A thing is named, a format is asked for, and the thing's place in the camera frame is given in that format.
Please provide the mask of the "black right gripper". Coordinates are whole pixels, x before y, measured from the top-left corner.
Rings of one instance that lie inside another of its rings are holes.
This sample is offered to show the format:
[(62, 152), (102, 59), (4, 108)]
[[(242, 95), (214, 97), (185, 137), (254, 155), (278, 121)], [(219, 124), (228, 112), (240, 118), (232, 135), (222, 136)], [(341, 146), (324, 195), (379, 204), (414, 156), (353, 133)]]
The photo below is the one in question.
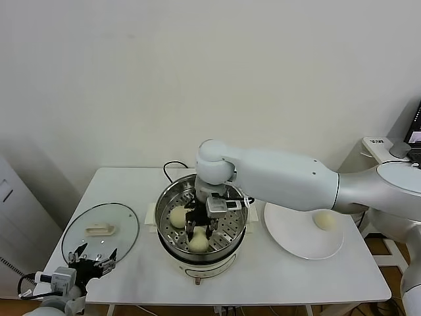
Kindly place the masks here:
[(193, 197), (186, 205), (184, 205), (184, 209), (186, 210), (185, 229), (188, 242), (191, 242), (196, 226), (206, 227), (205, 234), (206, 238), (209, 240), (213, 232), (218, 229), (218, 220), (208, 217), (206, 205), (199, 201), (196, 197)]

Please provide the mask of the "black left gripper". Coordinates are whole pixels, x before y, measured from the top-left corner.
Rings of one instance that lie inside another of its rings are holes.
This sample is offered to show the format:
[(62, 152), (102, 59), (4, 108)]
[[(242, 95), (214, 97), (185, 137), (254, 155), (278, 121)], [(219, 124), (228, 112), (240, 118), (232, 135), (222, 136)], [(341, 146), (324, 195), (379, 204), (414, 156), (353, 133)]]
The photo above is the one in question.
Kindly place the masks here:
[(76, 270), (76, 283), (78, 287), (83, 287), (93, 278), (101, 278), (110, 273), (116, 267), (117, 249), (102, 261), (87, 259), (84, 251), (88, 243), (78, 246), (74, 251), (68, 253), (68, 263), (71, 269)]

